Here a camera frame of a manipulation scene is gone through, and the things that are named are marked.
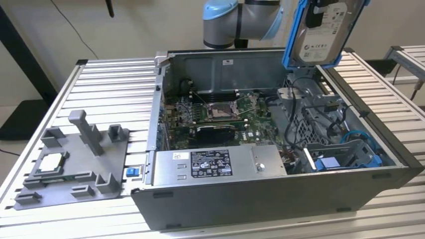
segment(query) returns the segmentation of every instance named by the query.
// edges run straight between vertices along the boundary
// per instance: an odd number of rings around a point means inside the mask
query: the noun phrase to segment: power supply label
[[[206,178],[232,176],[228,150],[190,152],[192,177]]]

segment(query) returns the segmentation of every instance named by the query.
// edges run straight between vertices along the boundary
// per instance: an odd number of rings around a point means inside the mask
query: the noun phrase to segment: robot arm
[[[277,33],[280,0],[208,0],[204,6],[204,45],[212,49],[233,46],[236,39],[266,40]]]

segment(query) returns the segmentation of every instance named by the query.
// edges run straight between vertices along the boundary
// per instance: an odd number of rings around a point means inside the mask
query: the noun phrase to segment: aluminum table
[[[393,59],[419,80],[425,81],[425,46],[393,46],[385,59]]]
[[[425,114],[356,53],[342,55],[336,70],[425,164]],[[129,197],[141,177],[124,175],[118,199],[16,211],[13,198],[40,154],[42,130],[58,126],[64,133],[76,133],[66,120],[74,109],[86,111],[86,121],[100,130],[113,123],[130,130],[125,166],[145,164],[154,78],[153,58],[90,60],[74,67],[0,187],[0,238],[425,238],[425,173],[402,188],[378,194],[357,212],[169,232],[149,230]]]

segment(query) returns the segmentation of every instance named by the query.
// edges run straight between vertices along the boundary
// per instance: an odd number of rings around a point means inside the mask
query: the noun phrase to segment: side panel
[[[281,49],[176,53],[169,70],[173,80],[164,89],[177,90],[182,78],[193,80],[198,93],[277,87],[286,77],[280,64],[282,53]]]
[[[133,191],[152,230],[297,218],[358,210],[407,169],[305,175]]]

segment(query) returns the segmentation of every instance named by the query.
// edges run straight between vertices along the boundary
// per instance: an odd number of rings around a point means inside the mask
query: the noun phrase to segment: motherboard
[[[230,101],[210,101],[194,94],[165,105],[170,150],[249,143],[282,148],[266,97],[260,92],[234,93]]]

